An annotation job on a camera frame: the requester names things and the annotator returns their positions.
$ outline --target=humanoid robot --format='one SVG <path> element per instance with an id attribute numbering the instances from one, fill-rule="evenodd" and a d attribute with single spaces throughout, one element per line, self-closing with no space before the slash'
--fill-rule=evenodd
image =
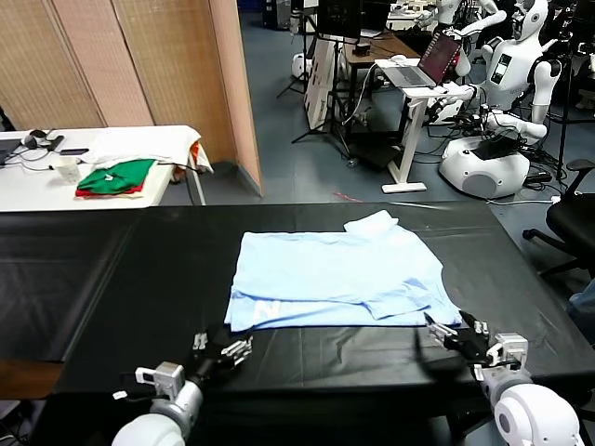
<path id="1" fill-rule="evenodd" d="M 479 122 L 482 130 L 493 131 L 498 138 L 512 134 L 524 145 L 532 145 L 548 132 L 543 125 L 551 94 L 560 78 L 562 65 L 556 59 L 545 60 L 539 31 L 548 15 L 547 0 L 524 0 L 513 15 L 514 38 L 495 38 L 482 48 L 487 63 L 487 77 L 480 85 L 470 85 L 461 99 L 478 98 L 483 105 Z M 535 87 L 531 121 L 510 113 L 515 99 Z M 503 153 L 486 147 L 484 137 L 461 138 L 446 147 L 440 173 L 457 189 L 481 198 L 498 198 L 521 189 L 529 172 L 529 160 L 517 151 Z"/>

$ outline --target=tripod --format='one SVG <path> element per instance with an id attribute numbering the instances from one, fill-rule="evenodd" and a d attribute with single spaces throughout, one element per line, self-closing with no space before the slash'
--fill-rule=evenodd
<path id="1" fill-rule="evenodd" d="M 337 95 L 338 95 L 338 56 L 340 53 L 338 44 L 339 44 L 339 41 L 335 41 L 334 52 L 333 52 L 334 64 L 335 64 L 333 67 L 333 88 L 332 88 L 331 92 L 329 93 L 329 95 L 331 96 L 330 117 L 327 118 L 326 120 L 324 120 L 324 122 L 322 124 L 317 125 L 312 130 L 308 130 L 306 133 L 304 133 L 300 137 L 297 137 L 296 139 L 291 141 L 291 143 L 296 144 L 296 143 L 300 142 L 303 138 L 305 138 L 309 135 L 330 135 L 330 136 L 334 137 L 340 143 L 341 148 L 339 148 L 337 145 L 335 145 L 335 149 L 339 152 L 341 157 L 349 159 L 350 158 L 350 150 L 349 150 L 349 147 L 347 146 L 347 142 L 345 141 L 345 138 L 343 137 L 343 134 L 341 133 L 340 125 L 337 122 L 337 118 L 335 116 L 335 109 L 337 108 L 337 103 L 338 103 L 338 100 L 337 100 Z M 323 131 L 322 128 L 327 124 L 330 124 L 328 131 Z"/>
<path id="2" fill-rule="evenodd" d="M 303 70 L 302 73 L 299 74 L 298 77 L 293 77 L 293 79 L 291 80 L 291 82 L 289 83 L 288 86 L 286 86 L 281 93 L 279 93 L 277 95 L 277 99 L 280 98 L 282 95 L 284 95 L 287 91 L 295 91 L 296 93 L 299 93 L 301 95 L 305 95 L 306 94 L 306 90 L 308 89 L 308 81 L 310 80 L 310 76 L 308 75 L 308 58 L 310 56 L 311 59 L 311 55 L 310 55 L 310 51 L 307 49 L 308 46 L 308 42 L 307 42 L 307 36 L 308 36 L 308 30 L 307 28 L 307 24 L 312 25 L 312 27 L 314 27 L 314 23 L 311 19 L 311 17 L 309 15 L 307 15 L 306 11 L 301 11 L 301 21 L 299 26 L 301 27 L 301 35 L 302 35 L 302 51 L 303 51 L 303 55 L 304 55 L 304 65 L 303 65 Z M 316 38 L 314 37 L 314 41 L 311 44 L 311 49 L 314 47 L 316 42 Z M 302 90 L 297 90 L 296 88 L 294 88 L 294 84 L 296 84 L 297 82 L 301 82 L 302 83 Z"/>

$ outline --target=black table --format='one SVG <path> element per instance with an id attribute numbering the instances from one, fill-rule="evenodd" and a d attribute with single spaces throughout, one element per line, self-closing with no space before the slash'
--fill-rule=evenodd
<path id="1" fill-rule="evenodd" d="M 455 304 L 488 320 L 494 332 L 529 340 L 527 367 L 536 382 L 562 392 L 591 387 L 595 354 L 483 203 L 153 208 L 130 212 L 136 220 L 126 249 L 65 365 L 38 438 L 73 430 L 73 420 L 60 426 L 55 416 L 67 408 L 109 415 L 113 428 L 117 410 L 108 395 L 121 388 L 121 372 L 184 361 L 197 329 L 223 320 L 245 231 L 336 231 L 380 209 L 397 216 L 441 259 Z M 130 227 L 128 213 L 110 216 L 109 225 L 122 220 Z M 238 426 L 255 419 L 320 421 L 340 413 L 346 422 L 378 411 L 445 414 L 456 401 L 482 400 L 470 375 L 439 386 L 422 373 L 412 349 L 414 331 L 257 332 L 241 373 L 209 394 L 205 419 Z M 427 357 L 443 355 L 429 339 L 424 346 Z"/>
<path id="2" fill-rule="evenodd" d="M 0 214 L 0 360 L 65 358 L 138 217 Z"/>

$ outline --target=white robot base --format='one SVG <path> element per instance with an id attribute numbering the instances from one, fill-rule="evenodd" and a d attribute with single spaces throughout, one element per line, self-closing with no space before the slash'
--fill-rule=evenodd
<path id="1" fill-rule="evenodd" d="M 473 153 L 481 141 L 482 137 L 461 138 L 446 146 L 439 169 L 444 179 L 479 198 L 500 198 L 518 192 L 529 173 L 529 160 L 520 153 L 482 160 Z"/>

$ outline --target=wall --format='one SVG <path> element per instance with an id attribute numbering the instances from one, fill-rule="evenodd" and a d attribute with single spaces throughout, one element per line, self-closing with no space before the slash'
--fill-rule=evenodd
<path id="1" fill-rule="evenodd" d="M 207 0 L 112 0 L 158 125 L 197 129 L 212 163 L 235 160 Z"/>
<path id="2" fill-rule="evenodd" d="M 0 104 L 17 129 L 103 125 L 44 1 L 4 0 L 0 41 Z"/>
<path id="3" fill-rule="evenodd" d="M 242 31 L 235 0 L 209 0 L 238 163 L 263 195 Z"/>
<path id="4" fill-rule="evenodd" d="M 53 0 L 53 5 L 105 124 L 153 125 L 112 3 Z"/>

